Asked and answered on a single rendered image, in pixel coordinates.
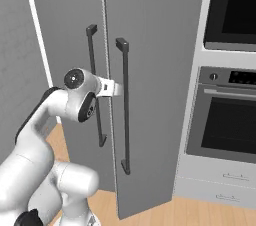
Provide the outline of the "grey fridge door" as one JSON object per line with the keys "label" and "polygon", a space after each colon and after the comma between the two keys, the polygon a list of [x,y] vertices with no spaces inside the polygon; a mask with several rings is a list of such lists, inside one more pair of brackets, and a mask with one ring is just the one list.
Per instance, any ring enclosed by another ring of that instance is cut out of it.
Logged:
{"label": "grey fridge door", "polygon": [[[130,170],[116,169],[121,219],[172,198],[202,0],[106,0],[110,74],[123,83],[129,43]],[[113,100],[115,156],[125,158],[124,96]]]}
{"label": "grey fridge door", "polygon": [[[86,28],[97,26],[93,35],[96,74],[107,76],[101,0],[34,0],[52,82],[64,85],[72,68],[90,70]],[[99,188],[113,191],[114,169],[109,117],[109,100],[99,100],[98,114],[84,123],[64,119],[62,127],[72,163],[98,172]]]}

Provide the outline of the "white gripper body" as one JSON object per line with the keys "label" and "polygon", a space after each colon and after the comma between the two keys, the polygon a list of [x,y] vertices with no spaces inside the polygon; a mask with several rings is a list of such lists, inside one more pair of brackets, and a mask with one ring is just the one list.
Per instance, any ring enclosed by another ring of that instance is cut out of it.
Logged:
{"label": "white gripper body", "polygon": [[115,81],[110,84],[110,96],[121,96],[123,94],[123,86]]}

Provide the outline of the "white drawer front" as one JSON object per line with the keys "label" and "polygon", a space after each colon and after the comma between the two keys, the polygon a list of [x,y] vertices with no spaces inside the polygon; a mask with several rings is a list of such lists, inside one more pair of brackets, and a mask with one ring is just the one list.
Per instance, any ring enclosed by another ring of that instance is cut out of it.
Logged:
{"label": "white drawer front", "polygon": [[[250,181],[224,178],[223,173],[243,174]],[[256,189],[256,164],[182,155],[177,167],[177,177]]]}
{"label": "white drawer front", "polygon": [[175,196],[256,210],[256,189],[177,177]]}

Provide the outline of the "black microwave oven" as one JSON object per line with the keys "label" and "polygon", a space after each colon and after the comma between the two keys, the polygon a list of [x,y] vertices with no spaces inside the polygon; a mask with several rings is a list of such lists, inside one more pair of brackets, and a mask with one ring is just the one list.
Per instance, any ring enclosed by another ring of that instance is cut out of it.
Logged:
{"label": "black microwave oven", "polygon": [[204,46],[256,52],[256,0],[210,0]]}

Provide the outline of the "steel oven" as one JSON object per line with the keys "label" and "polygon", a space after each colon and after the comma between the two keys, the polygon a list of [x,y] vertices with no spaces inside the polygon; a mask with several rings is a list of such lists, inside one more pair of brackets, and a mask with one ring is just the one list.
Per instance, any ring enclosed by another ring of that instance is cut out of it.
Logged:
{"label": "steel oven", "polygon": [[[209,76],[217,73],[218,79]],[[256,95],[256,70],[202,66],[196,82],[186,153],[256,164],[256,100],[203,89]]]}

